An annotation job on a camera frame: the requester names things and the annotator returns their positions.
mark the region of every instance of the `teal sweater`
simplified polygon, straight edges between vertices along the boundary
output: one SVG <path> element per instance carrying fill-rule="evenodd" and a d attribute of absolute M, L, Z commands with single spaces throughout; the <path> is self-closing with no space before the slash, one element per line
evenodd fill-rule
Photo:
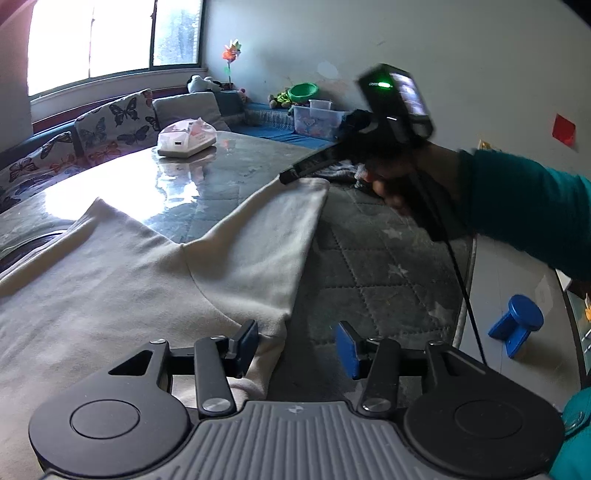
<path fill-rule="evenodd" d="M 460 153 L 460 210 L 468 227 L 591 280 L 591 182 L 505 153 Z M 566 405 L 555 480 L 591 478 L 591 388 Z"/>

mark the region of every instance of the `green basket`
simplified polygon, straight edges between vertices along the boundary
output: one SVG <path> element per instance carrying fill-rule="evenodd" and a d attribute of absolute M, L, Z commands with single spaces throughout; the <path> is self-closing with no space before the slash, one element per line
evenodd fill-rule
<path fill-rule="evenodd" d="M 307 102 L 311 97 L 318 93 L 318 85 L 315 83 L 298 83 L 289 90 L 287 96 L 294 103 Z"/>

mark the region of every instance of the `couch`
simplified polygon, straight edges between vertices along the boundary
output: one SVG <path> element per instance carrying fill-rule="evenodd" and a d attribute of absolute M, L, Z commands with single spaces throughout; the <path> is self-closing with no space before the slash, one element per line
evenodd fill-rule
<path fill-rule="evenodd" d="M 307 148 L 330 142 L 294 132 L 287 110 L 243 103 L 236 92 L 152 101 L 149 89 L 102 105 L 0 153 L 0 213 L 50 185 L 113 158 L 156 145 L 161 128 L 202 117 L 218 130 Z"/>

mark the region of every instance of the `window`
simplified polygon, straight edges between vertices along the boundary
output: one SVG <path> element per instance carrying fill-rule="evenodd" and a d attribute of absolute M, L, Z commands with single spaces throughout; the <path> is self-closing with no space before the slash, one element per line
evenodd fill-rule
<path fill-rule="evenodd" d="M 29 95 L 130 71 L 195 67 L 203 0 L 38 0 Z"/>

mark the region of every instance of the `cable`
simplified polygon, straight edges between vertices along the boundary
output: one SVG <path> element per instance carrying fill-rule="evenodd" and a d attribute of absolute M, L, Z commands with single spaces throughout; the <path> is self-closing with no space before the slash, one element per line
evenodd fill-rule
<path fill-rule="evenodd" d="M 412 149 L 409 149 L 408 153 L 409 153 L 414 165 L 417 165 L 417 162 L 416 162 L 416 159 L 414 158 L 414 154 L 412 152 Z M 485 367 L 488 367 L 488 364 L 486 363 L 486 357 L 484 355 L 484 349 L 482 347 L 482 342 L 480 341 L 480 333 L 478 332 L 478 327 L 476 325 L 476 319 L 474 318 L 474 312 L 472 311 L 472 304 L 470 303 L 470 296 L 468 295 L 468 292 L 466 289 L 466 284 L 464 283 L 464 279 L 462 278 L 462 273 L 460 272 L 460 267 L 457 264 L 456 254 L 454 254 L 453 249 L 452 249 L 452 245 L 449 241 L 449 237 L 447 236 L 447 230 L 446 230 L 445 226 L 443 225 L 443 219 L 441 218 L 441 213 L 439 212 L 439 208 L 437 207 L 437 203 L 433 199 L 433 195 L 431 194 L 431 191 L 429 191 L 429 189 L 425 187 L 425 185 L 423 184 L 423 182 L 421 181 L 419 176 L 417 176 L 417 178 L 418 178 L 418 181 L 421 182 L 421 185 L 423 185 L 423 190 L 427 193 L 427 201 L 429 203 L 431 203 L 431 210 L 435 213 L 435 217 L 436 217 L 435 220 L 439 224 L 439 228 L 441 229 L 441 232 L 443 234 L 443 242 L 445 243 L 445 245 L 447 247 L 447 252 L 449 253 L 449 257 L 452 260 L 453 271 L 456 274 L 457 283 L 460 286 L 460 290 L 462 291 L 462 297 L 464 298 L 464 301 L 466 302 L 466 309 L 468 310 L 468 316 L 470 317 L 470 324 L 472 325 L 472 331 L 474 331 L 474 337 L 476 338 L 476 343 L 478 345 L 478 351 L 480 352 L 480 359 L 482 360 L 482 364 Z"/>

